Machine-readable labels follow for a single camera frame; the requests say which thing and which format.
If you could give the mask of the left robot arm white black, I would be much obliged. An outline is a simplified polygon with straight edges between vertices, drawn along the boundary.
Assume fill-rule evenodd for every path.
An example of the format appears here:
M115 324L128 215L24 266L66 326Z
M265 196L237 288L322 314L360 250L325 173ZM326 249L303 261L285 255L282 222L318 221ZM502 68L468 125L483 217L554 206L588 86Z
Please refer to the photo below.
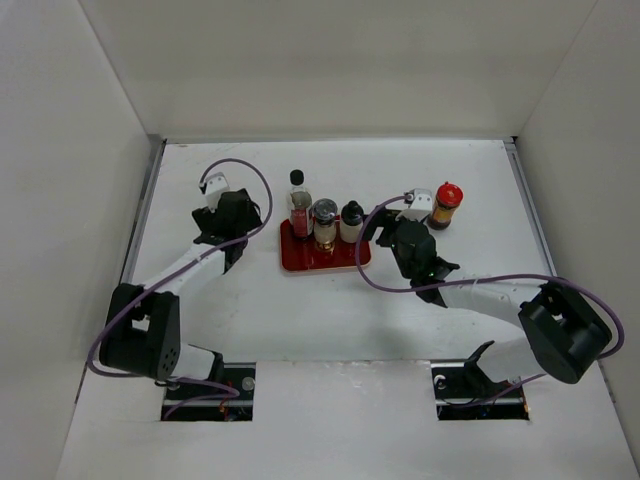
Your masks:
M187 379L200 397L210 399L224 387L223 356L183 341L181 311L189 294L235 265L247 235L262 221L245 189L222 193L213 210L196 209L192 217L200 235L178 261L143 284L115 288L98 359L106 367L160 383Z

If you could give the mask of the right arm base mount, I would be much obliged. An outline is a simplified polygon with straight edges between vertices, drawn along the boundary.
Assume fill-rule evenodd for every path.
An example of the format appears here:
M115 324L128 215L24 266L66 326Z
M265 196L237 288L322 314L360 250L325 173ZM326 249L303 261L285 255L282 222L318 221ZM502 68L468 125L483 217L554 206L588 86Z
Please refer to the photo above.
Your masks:
M431 363L438 420L529 420L523 388L514 388L509 380L494 382L478 366L493 344L485 342L465 359Z

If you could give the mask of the soy sauce bottle black cap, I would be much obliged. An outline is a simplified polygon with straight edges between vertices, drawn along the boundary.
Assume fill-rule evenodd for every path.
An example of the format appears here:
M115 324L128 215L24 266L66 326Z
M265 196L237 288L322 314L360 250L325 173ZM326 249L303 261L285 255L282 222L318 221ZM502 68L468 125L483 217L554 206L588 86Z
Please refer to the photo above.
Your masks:
M287 193L289 222L294 237L304 240L309 238L313 231L313 201L306 187L302 170L292 170L289 180L291 184Z

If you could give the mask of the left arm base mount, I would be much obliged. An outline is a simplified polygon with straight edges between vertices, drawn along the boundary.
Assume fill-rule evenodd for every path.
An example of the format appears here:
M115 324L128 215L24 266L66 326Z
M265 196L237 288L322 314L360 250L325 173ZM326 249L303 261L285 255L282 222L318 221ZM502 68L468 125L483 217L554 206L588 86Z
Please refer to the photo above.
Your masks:
M226 364L219 383L212 387L178 383L166 388L160 420L164 422L250 422L256 392L256 364Z

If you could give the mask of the salt grinder jar grey lid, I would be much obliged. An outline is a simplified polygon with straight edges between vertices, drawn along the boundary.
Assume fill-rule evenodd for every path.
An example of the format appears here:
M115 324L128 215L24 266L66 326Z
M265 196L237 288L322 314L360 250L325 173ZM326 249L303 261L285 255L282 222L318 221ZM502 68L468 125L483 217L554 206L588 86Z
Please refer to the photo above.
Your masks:
M329 253L334 249L337 235L337 204L329 198L321 198L314 203L312 211L316 247L322 252Z

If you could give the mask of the sauce bottle red cap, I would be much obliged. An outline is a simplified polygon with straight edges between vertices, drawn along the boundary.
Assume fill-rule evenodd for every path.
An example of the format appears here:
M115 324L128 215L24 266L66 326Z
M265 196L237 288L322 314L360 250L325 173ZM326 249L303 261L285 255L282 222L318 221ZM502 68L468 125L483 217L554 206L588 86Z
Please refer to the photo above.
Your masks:
M459 186L450 182L440 185L436 191L433 209L427 218L427 224L436 230L448 228L463 198L464 193Z

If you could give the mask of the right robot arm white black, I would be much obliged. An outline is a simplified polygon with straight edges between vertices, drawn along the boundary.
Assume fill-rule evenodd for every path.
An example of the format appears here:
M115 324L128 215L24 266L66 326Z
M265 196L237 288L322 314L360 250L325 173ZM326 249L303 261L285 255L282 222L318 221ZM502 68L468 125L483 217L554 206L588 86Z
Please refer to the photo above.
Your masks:
M558 277L472 277L437 254L427 226L384 207L366 216L361 236L393 253L409 292L422 301L475 312L521 329L520 337L486 341L466 362L464 384L483 396L500 381L547 374L577 383L604 353L612 332L578 289Z

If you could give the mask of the salt jar black knob lid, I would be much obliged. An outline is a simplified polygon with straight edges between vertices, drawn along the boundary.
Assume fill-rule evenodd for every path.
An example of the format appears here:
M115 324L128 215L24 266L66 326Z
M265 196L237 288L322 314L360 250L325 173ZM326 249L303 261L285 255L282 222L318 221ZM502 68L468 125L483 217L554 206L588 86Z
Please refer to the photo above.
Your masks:
M355 200L349 201L340 214L340 238L343 242L354 244L362 228L364 210Z

